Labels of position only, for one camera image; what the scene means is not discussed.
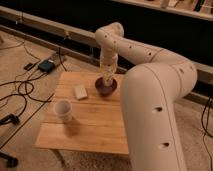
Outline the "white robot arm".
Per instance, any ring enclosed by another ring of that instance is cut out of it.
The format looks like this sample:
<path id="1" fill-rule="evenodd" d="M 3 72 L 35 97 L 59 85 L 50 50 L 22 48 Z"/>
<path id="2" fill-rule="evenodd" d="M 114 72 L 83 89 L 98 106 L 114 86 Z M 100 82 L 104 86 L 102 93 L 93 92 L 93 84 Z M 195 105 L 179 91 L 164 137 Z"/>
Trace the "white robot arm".
<path id="1" fill-rule="evenodd" d="M 114 22 L 96 30 L 106 65 L 118 56 L 134 64 L 120 85 L 120 104 L 133 171 L 187 171 L 174 101 L 197 81 L 192 61 L 170 50 L 126 39 Z"/>

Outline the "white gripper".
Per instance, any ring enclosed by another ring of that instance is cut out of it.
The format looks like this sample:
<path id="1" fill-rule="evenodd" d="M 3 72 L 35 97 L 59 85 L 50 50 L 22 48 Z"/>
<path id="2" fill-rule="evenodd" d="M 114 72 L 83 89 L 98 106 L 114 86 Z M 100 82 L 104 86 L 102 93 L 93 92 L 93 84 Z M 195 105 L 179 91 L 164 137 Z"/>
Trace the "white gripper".
<path id="1" fill-rule="evenodd" d="M 112 56 L 101 55 L 100 56 L 100 69 L 104 78 L 112 77 L 117 70 L 118 55 Z"/>

